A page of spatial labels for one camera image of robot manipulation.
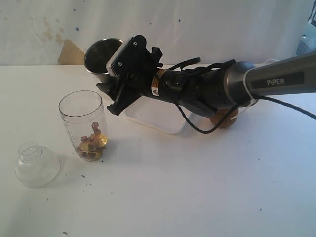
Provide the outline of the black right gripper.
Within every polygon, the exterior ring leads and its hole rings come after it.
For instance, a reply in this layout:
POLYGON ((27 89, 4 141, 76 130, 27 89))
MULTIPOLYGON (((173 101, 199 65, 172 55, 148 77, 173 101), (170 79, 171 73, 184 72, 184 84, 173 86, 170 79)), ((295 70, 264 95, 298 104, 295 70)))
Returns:
POLYGON ((144 51, 131 71, 119 76, 117 82, 96 84, 96 87, 113 101, 107 107, 112 114, 118 116, 128 106, 146 95, 150 90, 150 83, 158 71, 158 67, 163 66, 159 62, 161 57, 160 48, 153 47, 151 52, 144 51))

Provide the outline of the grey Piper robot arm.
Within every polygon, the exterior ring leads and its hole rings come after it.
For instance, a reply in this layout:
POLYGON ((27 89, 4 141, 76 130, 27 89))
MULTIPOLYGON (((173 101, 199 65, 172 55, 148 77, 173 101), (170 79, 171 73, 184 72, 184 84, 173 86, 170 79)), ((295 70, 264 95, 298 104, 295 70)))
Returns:
POLYGON ((210 117, 218 109, 247 107, 262 96, 314 93, 316 55, 308 53, 257 67, 230 60, 198 66, 199 58, 166 68, 145 54, 125 74, 97 88, 113 101, 108 110, 119 115, 140 97, 184 107, 210 117))

